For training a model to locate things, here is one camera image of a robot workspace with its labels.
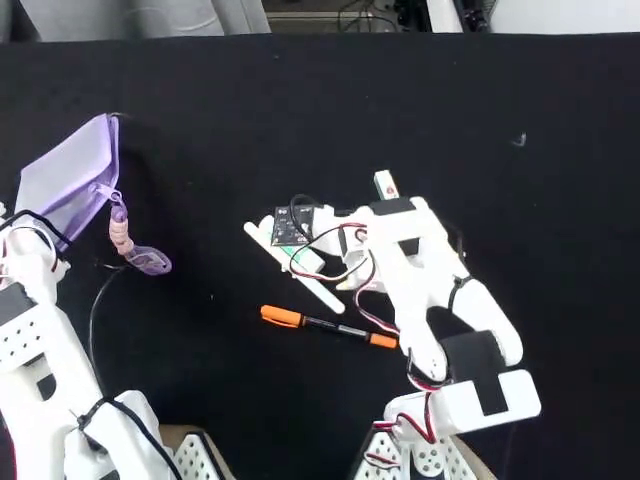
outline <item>marker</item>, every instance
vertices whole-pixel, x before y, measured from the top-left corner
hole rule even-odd
[[[267,322],[273,323],[280,327],[298,328],[311,325],[313,327],[323,328],[325,330],[331,330],[337,333],[343,333],[345,335],[351,335],[353,337],[359,337],[371,345],[377,345],[385,348],[396,348],[398,346],[398,339],[394,337],[388,337],[386,335],[380,335],[378,333],[365,332],[358,328],[347,327],[346,325],[340,325],[337,323],[327,322],[326,320],[320,320],[319,318],[307,317],[298,312],[292,312],[283,308],[272,307],[271,305],[263,305],[260,309],[262,318]]]

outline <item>black table surface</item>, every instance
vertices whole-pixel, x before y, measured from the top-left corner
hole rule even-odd
[[[631,475],[640,310],[638,51],[637,35],[3,46],[0,192],[11,204],[20,168],[91,116],[130,114],[130,228],[175,269],[109,290],[96,325],[108,393],[139,389],[162,423],[206,427],[241,479],[329,479],[411,391],[404,359],[264,323],[267,303],[334,317],[242,225],[300,192],[367,204],[373,173],[390,168],[464,232],[473,274],[522,336],[543,411],[513,433],[508,477],[622,478],[611,472]],[[82,339],[109,273],[94,257],[117,261],[105,229],[102,212],[59,285]],[[344,321],[367,326],[352,308]],[[500,476],[508,435],[463,438]]]

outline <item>white plastic bracket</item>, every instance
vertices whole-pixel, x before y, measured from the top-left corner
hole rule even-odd
[[[218,474],[215,460],[209,456],[209,450],[199,435],[184,437],[174,455],[174,462],[183,480],[223,480]]]
[[[362,459],[354,480],[412,480],[417,478],[442,478],[444,480],[477,480],[451,437],[441,438],[431,445],[425,441],[412,442],[410,448],[399,448],[393,438],[385,432],[373,435],[365,454],[376,454],[398,463],[398,467],[383,469]],[[413,463],[415,472],[403,470]]]

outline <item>cable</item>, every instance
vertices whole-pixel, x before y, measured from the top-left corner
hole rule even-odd
[[[517,426],[517,423],[513,423],[511,424],[511,428],[509,429],[509,435],[507,436],[507,442],[504,447],[502,475],[500,475],[500,480],[507,480],[507,474],[509,473],[509,464],[511,461],[511,451],[513,450],[513,439],[516,435]]]
[[[93,367],[93,373],[96,376],[96,381],[98,382],[100,391],[103,394],[104,394],[104,383],[102,382],[102,378],[100,377],[100,373],[98,372],[98,365],[96,363],[96,359],[94,356],[94,347],[93,347],[93,344],[94,344],[93,332],[94,332],[95,317],[98,311],[98,307],[100,306],[100,303],[102,302],[102,299],[104,298],[104,295],[107,292],[109,285],[111,285],[113,281],[116,279],[116,277],[120,273],[124,272],[127,268],[128,268],[127,266],[123,266],[118,268],[117,270],[113,270],[113,273],[109,275],[107,280],[102,284],[102,287],[100,287],[100,290],[96,295],[96,298],[93,300],[93,305],[91,305],[91,311],[89,313],[89,340],[87,342],[87,350],[89,355],[89,361],[91,362],[91,366]]]
[[[180,32],[180,33],[188,33],[188,32],[195,32],[197,30],[200,30],[202,28],[208,27],[209,25],[216,23],[216,22],[220,22],[220,18],[218,18],[217,15],[213,15],[213,17],[205,20],[204,22],[201,23],[197,23],[195,25],[185,25],[185,26],[176,26],[173,23],[171,23],[171,21],[169,20],[169,17],[167,16],[167,12],[165,10],[163,10],[162,8],[157,8],[157,7],[139,7],[139,8],[132,8],[130,10],[127,10],[126,12],[124,12],[122,14],[122,18],[125,19],[126,17],[129,17],[131,15],[134,15],[136,13],[141,13],[141,12],[158,12],[162,15],[162,18],[164,19],[165,23],[167,24],[167,26],[169,27],[169,29],[174,30],[176,32]]]
[[[338,16],[336,17],[336,22],[337,22],[337,28],[338,28],[338,32],[345,32],[346,30],[342,29],[342,14],[347,10],[347,8],[354,6],[356,3],[360,2],[361,0],[351,0],[347,3],[345,3],[342,7],[340,7],[338,9]]]
[[[425,400],[424,400],[424,405],[425,405],[425,426],[427,427],[426,431],[418,424],[418,422],[416,422],[413,417],[407,415],[404,412],[400,412],[397,417],[396,417],[396,423],[398,421],[399,418],[402,418],[404,420],[406,420],[407,422],[409,422],[409,424],[413,427],[413,429],[418,432],[418,434],[425,440],[425,442],[433,445],[434,443],[436,443],[436,436],[433,433],[433,427],[431,426],[431,418],[429,416],[429,410],[428,410],[428,405],[429,405],[429,394],[427,394]]]
[[[291,256],[291,258],[289,259],[289,271],[293,274],[296,275],[298,277],[306,277],[306,278],[314,278],[316,280],[323,280],[326,282],[341,282],[342,280],[344,280],[345,278],[347,278],[349,275],[351,275],[353,272],[355,272],[356,270],[358,270],[360,267],[362,267],[367,260],[369,259],[369,257],[365,257],[362,262],[360,262],[359,264],[357,264],[355,267],[350,268],[349,270],[347,270],[346,272],[336,276],[336,277],[328,277],[326,275],[322,275],[320,273],[310,273],[310,272],[301,272],[299,270],[296,270],[293,266],[293,263],[295,261],[295,258],[305,249],[311,247],[311,245],[313,245],[315,242],[317,242],[318,240],[320,240],[322,237],[324,237],[325,235],[328,235],[331,232],[334,232],[336,230],[339,230],[341,228],[361,228],[364,229],[367,226],[363,223],[342,223],[340,225],[338,225],[337,227],[333,227],[330,228],[329,230],[326,230],[324,232],[322,232],[320,235],[318,235],[317,237],[315,237],[314,239],[312,239],[311,241],[309,241],[308,243],[306,243],[305,245],[301,246],[300,248],[298,248],[294,254]]]
[[[298,232],[300,232],[300,234],[304,238],[306,238],[307,241],[311,242],[313,241],[313,235],[310,232],[307,232],[304,228],[302,228],[302,225],[300,224],[300,222],[298,221],[298,218],[296,217],[295,207],[298,203],[300,203],[301,200],[310,202],[310,204],[313,205],[314,207],[320,206],[320,203],[317,202],[313,197],[310,197],[309,195],[306,195],[304,193],[298,193],[293,197],[291,197],[291,200],[289,200],[289,216],[291,217],[291,222],[293,223],[293,226],[296,227],[296,230],[298,230]]]
[[[413,429],[429,444],[433,445],[436,443],[436,436],[433,432],[433,426],[431,425],[431,416],[429,415],[429,396],[431,394],[427,393],[424,399],[424,423],[426,426],[426,430],[418,424],[418,422],[411,417],[410,415],[400,412],[396,415],[395,422],[387,422],[387,421],[377,421],[373,422],[373,428],[379,431],[393,433],[393,427],[397,427],[400,425],[399,420],[404,419],[413,427]]]
[[[446,379],[442,382],[434,382],[433,380],[431,380],[432,383],[429,383],[428,381],[424,379],[420,379],[416,375],[414,375],[412,370],[413,370],[413,352],[411,351],[411,347],[409,347],[407,351],[407,379],[409,380],[411,385],[416,387],[418,390],[432,393],[440,390],[440,388],[442,388],[444,385],[447,384]]]
[[[149,441],[151,446],[153,446],[156,452],[158,452],[158,454],[165,461],[165,463],[169,467],[169,470],[171,470],[171,473],[173,473],[173,475],[176,477],[176,480],[182,480],[182,476],[180,475],[180,472],[178,471],[178,467],[176,466],[176,464],[173,463],[173,460],[171,459],[167,451],[162,447],[162,445],[160,445],[160,443],[158,443],[155,437],[151,435],[149,430],[147,430],[147,427],[145,426],[144,422],[140,420],[140,417],[136,415],[136,412],[131,410],[124,403],[118,402],[116,400],[108,399],[106,403],[120,410],[127,417],[129,417],[133,421],[133,423],[136,424],[136,427],[138,427],[138,430],[140,430],[140,433],[144,435],[144,437]]]
[[[38,227],[37,225],[17,225],[15,227],[14,226],[11,227],[11,229],[9,230],[9,232],[5,237],[5,240],[9,238],[9,235],[11,235],[16,230],[32,230],[44,237],[44,241],[49,246],[49,249],[51,250],[51,256],[53,257],[51,262],[51,271],[52,272],[55,271],[56,266],[58,265],[58,252],[56,250],[55,244],[53,243],[53,240],[51,240],[51,235],[49,235],[44,229]]]
[[[346,5],[344,5],[340,10],[338,10],[338,31],[341,33],[346,33],[348,32],[351,27],[353,25],[357,25],[358,26],[358,31],[360,31],[360,21],[363,18],[366,18],[367,20],[367,24],[369,26],[369,32],[372,32],[372,22],[371,20],[381,20],[383,22],[386,22],[388,24],[391,25],[391,27],[393,27],[393,31],[397,32],[398,31],[398,26],[390,19],[386,18],[386,17],[382,17],[380,15],[375,15],[373,13],[371,13],[369,11],[370,8],[374,8],[374,0],[364,0],[362,1],[362,6],[360,7],[360,10],[358,12],[358,16],[356,18],[354,18],[353,20],[351,20],[349,23],[347,23],[347,25],[343,28],[342,27],[342,13],[344,13],[344,11],[349,8],[352,7],[353,5],[355,5],[356,3],[358,3],[358,1],[362,1],[362,0],[356,0],[356,1],[352,1],[347,3]]]
[[[394,462],[393,460],[389,460],[382,455],[377,455],[375,453],[366,452],[364,454],[364,461],[371,465],[372,467],[379,468],[381,470],[391,470],[393,468],[398,468],[400,464],[398,462]]]
[[[375,259],[373,258],[373,253],[371,252],[371,250],[369,250],[369,256],[367,258],[371,258],[371,273],[369,274],[369,277],[367,277],[367,279],[364,281],[364,283],[360,285],[358,289],[355,291],[355,293],[353,294],[353,303],[358,309],[358,312],[360,313],[360,315],[362,315],[364,318],[366,318],[370,322],[375,323],[378,327],[380,327],[382,330],[386,332],[390,332],[395,335],[400,335],[400,330],[398,330],[394,325],[388,322],[385,322],[379,317],[376,317],[374,314],[368,312],[367,310],[365,310],[360,306],[360,295],[362,294],[362,292],[364,292],[367,289],[367,287],[371,284],[371,282],[373,281],[376,275],[376,262],[375,262]]]
[[[180,471],[178,470],[178,467],[176,466],[175,463],[173,463],[173,460],[171,459],[167,451],[162,447],[162,445],[160,445],[158,440],[156,440],[156,438],[153,435],[151,435],[146,425],[140,419],[140,417],[136,414],[136,412],[131,410],[122,402],[119,402],[117,400],[114,400],[113,398],[108,398],[108,397],[101,398],[95,403],[93,407],[91,407],[91,409],[89,410],[89,412],[87,412],[86,415],[81,415],[80,417],[78,417],[78,426],[80,430],[84,431],[87,425],[91,423],[93,416],[105,403],[108,403],[109,405],[111,405],[112,407],[121,411],[127,417],[129,417],[129,419],[133,423],[135,423],[136,427],[138,427],[138,430],[140,430],[140,433],[142,433],[142,435],[149,441],[149,443],[154,448],[154,450],[158,452],[158,455],[160,455],[162,459],[165,461],[165,463],[169,467],[169,470],[171,470],[171,473],[173,473],[173,475],[176,477],[176,480],[182,480],[182,476],[180,475]]]
[[[0,232],[5,228],[8,228],[13,222],[15,222],[21,217],[24,217],[25,215],[29,215],[30,217],[35,218],[36,220],[39,220],[40,222],[44,223],[45,227],[51,230],[51,232],[56,237],[58,237],[60,240],[66,243],[69,247],[73,245],[73,242],[69,240],[63,233],[61,233],[60,230],[58,230],[48,218],[43,217],[42,215],[35,213],[31,210],[20,210],[18,213],[14,213],[7,220],[5,220],[5,222],[2,225],[0,225]]]

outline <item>black circuit board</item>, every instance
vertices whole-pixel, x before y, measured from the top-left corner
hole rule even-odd
[[[313,226],[313,205],[296,205],[294,213],[296,220],[305,232],[311,234]],[[273,214],[273,233],[271,245],[277,247],[295,247],[308,243],[308,240],[298,231],[289,214],[289,207],[276,207]]]

